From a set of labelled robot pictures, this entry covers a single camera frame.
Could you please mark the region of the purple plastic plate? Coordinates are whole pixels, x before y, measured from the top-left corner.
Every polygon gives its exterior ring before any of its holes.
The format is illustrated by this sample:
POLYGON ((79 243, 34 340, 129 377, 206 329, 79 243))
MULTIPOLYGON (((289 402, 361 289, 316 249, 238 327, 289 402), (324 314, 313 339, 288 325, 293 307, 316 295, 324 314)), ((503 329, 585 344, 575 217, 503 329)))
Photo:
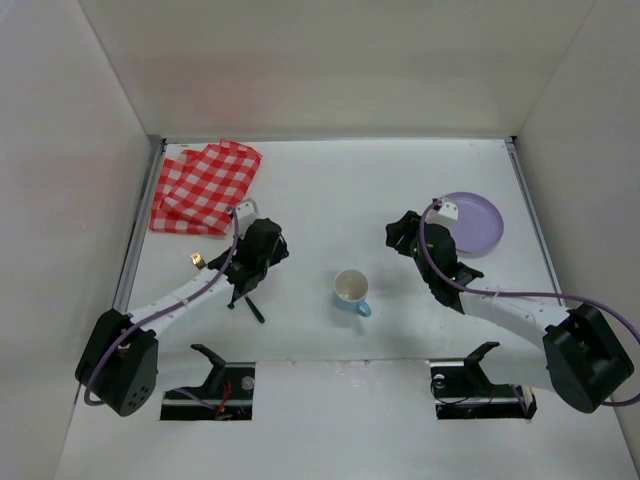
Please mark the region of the purple plastic plate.
POLYGON ((452 192, 443 200, 456 207, 457 220, 448 230, 458 253, 470 258, 490 253, 504 233, 504 220, 496 206, 471 192, 452 192))

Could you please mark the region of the gold knife black handle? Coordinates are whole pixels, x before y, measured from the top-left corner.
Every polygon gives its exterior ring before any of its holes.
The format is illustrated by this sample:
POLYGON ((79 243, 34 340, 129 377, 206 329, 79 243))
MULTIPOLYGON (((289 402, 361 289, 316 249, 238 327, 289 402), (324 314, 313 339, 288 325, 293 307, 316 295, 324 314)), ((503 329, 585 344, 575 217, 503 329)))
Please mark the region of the gold knife black handle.
POLYGON ((264 315, 262 314, 262 312, 257 308, 255 303, 248 296, 244 296, 243 300, 247 304, 247 306, 249 307, 250 311, 252 312, 252 314, 254 315, 256 320, 260 324, 264 324, 266 322, 266 319, 265 319, 264 315))

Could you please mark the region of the gold fork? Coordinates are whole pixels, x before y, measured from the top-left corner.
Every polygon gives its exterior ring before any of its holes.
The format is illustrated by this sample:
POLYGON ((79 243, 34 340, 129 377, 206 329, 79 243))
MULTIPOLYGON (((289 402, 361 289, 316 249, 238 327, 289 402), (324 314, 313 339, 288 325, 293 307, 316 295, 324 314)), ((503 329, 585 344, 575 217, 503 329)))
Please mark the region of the gold fork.
POLYGON ((199 253, 192 253, 190 255, 190 258, 194 266, 199 270, 202 270, 207 267, 207 263, 204 261, 204 259, 199 253))

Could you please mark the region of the blue white mug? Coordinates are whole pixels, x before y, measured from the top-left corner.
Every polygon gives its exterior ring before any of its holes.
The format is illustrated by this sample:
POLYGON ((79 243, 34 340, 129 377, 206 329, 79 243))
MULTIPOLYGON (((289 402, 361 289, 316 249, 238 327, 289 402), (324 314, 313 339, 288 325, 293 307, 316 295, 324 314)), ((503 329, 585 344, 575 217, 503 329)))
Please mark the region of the blue white mug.
POLYGON ((369 283, 366 276, 358 270, 339 272, 333 284, 334 304, 341 310, 356 313, 368 318, 372 314, 367 303, 369 283))

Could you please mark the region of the red white checkered cloth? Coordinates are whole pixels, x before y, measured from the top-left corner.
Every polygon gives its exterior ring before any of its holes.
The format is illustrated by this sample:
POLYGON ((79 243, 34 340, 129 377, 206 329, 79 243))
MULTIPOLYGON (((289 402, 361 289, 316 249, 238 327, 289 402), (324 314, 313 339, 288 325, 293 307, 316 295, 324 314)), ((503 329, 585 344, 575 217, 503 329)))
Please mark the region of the red white checkered cloth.
POLYGON ((228 209, 245 198, 261 160, 252 147, 228 139, 165 159, 149 229, 223 236, 231 225, 228 209))

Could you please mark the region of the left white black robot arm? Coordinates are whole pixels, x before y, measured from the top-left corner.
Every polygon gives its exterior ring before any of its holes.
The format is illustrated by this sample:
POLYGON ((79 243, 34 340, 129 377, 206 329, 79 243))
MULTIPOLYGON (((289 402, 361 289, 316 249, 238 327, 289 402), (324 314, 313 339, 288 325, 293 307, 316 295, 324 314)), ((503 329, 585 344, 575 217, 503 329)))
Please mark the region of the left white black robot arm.
POLYGON ((208 300, 221 296, 224 307, 234 307, 289 256, 282 229, 272 220, 255 219, 245 230, 235 221, 234 228, 229 249, 174 292, 128 313, 112 308, 101 314, 75 371, 86 405, 106 405, 127 417, 155 390, 192 397, 220 377, 226 362, 208 347, 193 343, 186 354, 163 360, 160 340, 208 300))

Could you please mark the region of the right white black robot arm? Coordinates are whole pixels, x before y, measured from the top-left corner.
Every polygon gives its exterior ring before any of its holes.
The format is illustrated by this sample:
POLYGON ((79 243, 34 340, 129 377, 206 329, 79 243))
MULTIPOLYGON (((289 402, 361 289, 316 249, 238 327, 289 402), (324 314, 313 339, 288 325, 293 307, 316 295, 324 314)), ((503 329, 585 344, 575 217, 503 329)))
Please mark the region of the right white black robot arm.
POLYGON ((609 405, 634 365, 606 318, 610 307, 583 297, 575 309, 546 304, 548 294, 493 289, 482 272, 460 262, 453 237, 425 213, 408 211, 386 225, 386 244, 413 259, 443 306, 486 320, 537 347, 542 356, 520 366, 529 385, 555 392, 582 413, 609 405))

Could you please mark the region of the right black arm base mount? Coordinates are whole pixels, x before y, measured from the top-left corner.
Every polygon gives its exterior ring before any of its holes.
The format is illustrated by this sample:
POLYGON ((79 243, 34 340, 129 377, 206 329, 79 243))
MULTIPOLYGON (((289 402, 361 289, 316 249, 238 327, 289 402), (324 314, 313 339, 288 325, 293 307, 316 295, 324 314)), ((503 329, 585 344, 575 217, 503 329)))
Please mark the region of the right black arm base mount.
POLYGON ((429 362, 438 420, 533 419, 538 406, 531 388, 492 383, 483 370, 485 356, 499 346, 485 342, 466 357, 429 362))

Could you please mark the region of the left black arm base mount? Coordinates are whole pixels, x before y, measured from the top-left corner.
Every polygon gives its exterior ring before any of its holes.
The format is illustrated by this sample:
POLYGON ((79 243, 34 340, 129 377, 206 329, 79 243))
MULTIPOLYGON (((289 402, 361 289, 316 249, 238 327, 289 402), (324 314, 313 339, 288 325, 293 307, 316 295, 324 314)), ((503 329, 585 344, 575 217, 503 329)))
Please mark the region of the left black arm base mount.
POLYGON ((228 362, 202 344, 173 360, 158 376, 162 421, 250 421, 256 380, 254 363, 228 362))

